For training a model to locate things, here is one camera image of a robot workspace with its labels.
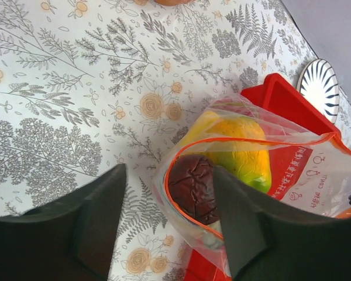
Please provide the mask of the dark purple fruit toy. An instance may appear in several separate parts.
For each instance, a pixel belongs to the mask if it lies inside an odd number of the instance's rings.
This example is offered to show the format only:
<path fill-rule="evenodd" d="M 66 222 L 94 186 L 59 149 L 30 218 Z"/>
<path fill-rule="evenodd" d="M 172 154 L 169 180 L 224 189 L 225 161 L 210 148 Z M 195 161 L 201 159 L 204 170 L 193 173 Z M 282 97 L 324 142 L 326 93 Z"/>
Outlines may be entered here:
<path fill-rule="evenodd" d="M 173 201 L 185 214 L 204 225 L 219 220 L 213 169 L 214 164 L 204 155 L 184 155 L 175 161 L 168 178 Z"/>

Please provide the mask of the yellow orange mango toy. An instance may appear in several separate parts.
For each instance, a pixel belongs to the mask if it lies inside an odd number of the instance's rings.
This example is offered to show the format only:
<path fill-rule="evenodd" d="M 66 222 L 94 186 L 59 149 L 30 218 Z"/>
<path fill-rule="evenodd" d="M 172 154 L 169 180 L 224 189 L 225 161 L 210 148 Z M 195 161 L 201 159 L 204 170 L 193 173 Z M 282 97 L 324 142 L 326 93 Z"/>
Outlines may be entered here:
<path fill-rule="evenodd" d="M 236 114 L 204 112 L 179 141 L 180 146 L 207 138 L 233 137 L 264 140 L 265 133 L 254 119 Z M 226 168 L 247 185 L 263 193 L 271 188 L 270 155 L 248 142 L 211 142 L 199 151 L 215 164 Z"/>

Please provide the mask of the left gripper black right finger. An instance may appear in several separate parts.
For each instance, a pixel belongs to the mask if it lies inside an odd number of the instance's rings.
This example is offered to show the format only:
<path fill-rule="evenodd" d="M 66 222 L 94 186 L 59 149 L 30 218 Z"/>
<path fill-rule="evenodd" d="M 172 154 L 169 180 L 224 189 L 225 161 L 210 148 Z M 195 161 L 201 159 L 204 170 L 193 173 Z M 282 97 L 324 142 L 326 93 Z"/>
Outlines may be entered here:
<path fill-rule="evenodd" d="M 351 218 L 309 213 L 213 169 L 233 280 L 351 280 Z"/>

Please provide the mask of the orange fruit toy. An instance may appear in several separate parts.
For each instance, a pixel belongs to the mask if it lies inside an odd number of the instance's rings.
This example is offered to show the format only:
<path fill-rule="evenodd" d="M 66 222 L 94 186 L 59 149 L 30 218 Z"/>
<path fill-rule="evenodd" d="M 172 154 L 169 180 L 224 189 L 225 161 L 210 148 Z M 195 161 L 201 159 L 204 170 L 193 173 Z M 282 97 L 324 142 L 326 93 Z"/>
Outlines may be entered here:
<path fill-rule="evenodd" d="M 351 207 L 335 216 L 335 218 L 339 218 L 339 219 L 345 219 L 350 217 L 351 217 Z"/>

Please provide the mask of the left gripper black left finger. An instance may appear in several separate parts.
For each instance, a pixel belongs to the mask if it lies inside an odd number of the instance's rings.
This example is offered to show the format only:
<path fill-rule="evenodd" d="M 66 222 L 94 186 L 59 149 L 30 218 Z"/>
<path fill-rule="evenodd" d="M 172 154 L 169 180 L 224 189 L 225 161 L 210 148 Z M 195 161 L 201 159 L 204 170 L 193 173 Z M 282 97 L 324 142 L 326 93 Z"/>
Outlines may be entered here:
<path fill-rule="evenodd" d="M 107 280 L 126 182 L 119 164 L 52 202 L 0 217 L 0 280 Z"/>

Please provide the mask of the clear zip top bag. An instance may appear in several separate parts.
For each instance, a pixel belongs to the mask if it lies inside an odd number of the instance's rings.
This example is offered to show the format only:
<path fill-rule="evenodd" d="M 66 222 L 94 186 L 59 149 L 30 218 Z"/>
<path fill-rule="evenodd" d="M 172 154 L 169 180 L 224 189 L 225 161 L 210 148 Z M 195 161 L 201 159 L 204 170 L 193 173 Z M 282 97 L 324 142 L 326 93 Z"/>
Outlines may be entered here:
<path fill-rule="evenodd" d="M 351 150 L 245 98 L 210 105 L 160 163 L 155 199 L 194 280 L 351 280 Z"/>

